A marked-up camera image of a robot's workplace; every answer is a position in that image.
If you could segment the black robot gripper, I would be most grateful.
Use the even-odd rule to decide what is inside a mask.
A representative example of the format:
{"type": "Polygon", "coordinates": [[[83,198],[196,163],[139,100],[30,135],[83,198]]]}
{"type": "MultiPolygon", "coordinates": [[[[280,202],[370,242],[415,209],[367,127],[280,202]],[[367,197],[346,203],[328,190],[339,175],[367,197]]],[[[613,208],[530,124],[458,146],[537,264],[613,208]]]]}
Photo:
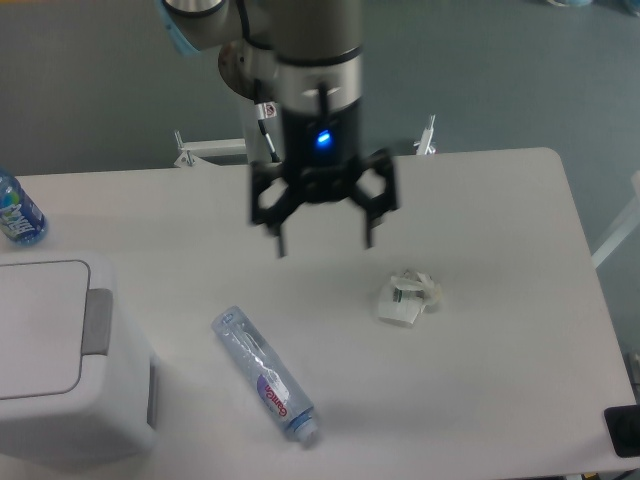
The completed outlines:
{"type": "Polygon", "coordinates": [[[282,111],[285,158],[280,163],[254,161],[249,165],[249,219],[275,239],[279,258],[287,255],[285,222],[304,203],[350,199],[364,212],[364,245],[373,247],[373,229],[388,212],[399,209],[394,157],[379,149],[360,154],[360,105],[326,118],[282,111]],[[371,196],[358,185],[372,171],[383,182],[371,196]]]}

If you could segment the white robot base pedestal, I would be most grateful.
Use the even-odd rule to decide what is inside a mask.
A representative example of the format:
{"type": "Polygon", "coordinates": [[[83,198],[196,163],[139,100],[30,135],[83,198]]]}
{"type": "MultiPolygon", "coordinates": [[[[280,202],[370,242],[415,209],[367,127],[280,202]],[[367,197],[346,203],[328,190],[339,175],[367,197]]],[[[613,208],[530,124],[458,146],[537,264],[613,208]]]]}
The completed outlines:
{"type": "Polygon", "coordinates": [[[278,162],[284,155],[280,106],[274,101],[256,102],[238,96],[236,101],[242,136],[239,138],[206,141],[184,141],[174,131],[177,158],[174,166],[194,167],[206,162],[216,165],[230,164],[229,158],[242,157],[241,164],[253,161],[278,162]]]}

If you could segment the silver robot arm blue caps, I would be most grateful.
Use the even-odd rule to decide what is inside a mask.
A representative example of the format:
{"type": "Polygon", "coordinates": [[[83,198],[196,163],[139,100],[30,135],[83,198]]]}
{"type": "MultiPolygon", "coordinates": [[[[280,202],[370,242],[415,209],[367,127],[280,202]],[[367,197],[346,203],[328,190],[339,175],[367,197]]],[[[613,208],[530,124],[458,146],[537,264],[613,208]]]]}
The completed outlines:
{"type": "Polygon", "coordinates": [[[183,55],[234,48],[255,104],[275,103],[283,149],[249,163],[252,224],[286,254],[283,226],[298,207],[352,201],[364,242],[399,207],[394,160],[360,146],[362,4],[359,1],[159,1],[183,55]]]}

